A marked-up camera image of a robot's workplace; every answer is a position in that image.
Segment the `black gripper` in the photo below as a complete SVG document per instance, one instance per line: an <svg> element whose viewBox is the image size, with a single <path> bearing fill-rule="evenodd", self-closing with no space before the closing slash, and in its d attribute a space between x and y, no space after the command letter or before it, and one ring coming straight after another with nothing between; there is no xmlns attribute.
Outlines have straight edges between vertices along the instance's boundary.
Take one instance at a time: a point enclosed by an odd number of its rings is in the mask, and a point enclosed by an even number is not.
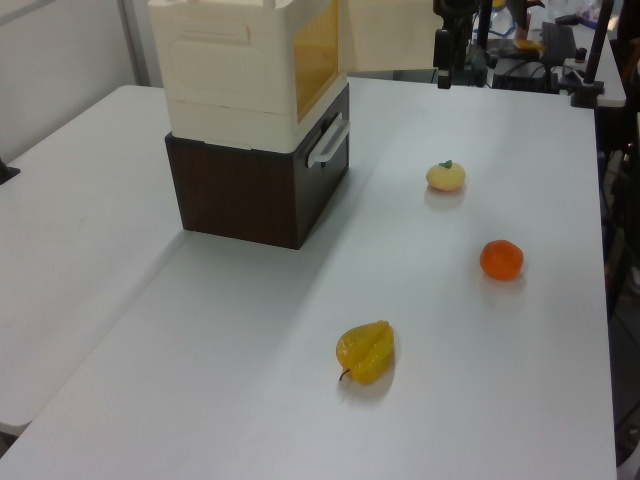
<svg viewBox="0 0 640 480"><path fill-rule="evenodd" d="M443 19L443 29L435 33L433 67L437 70L439 89L451 88L452 35L457 24L474 15L474 0L434 0L433 12ZM488 75L488 52L471 45L467 54L469 86L485 86Z"/></svg>

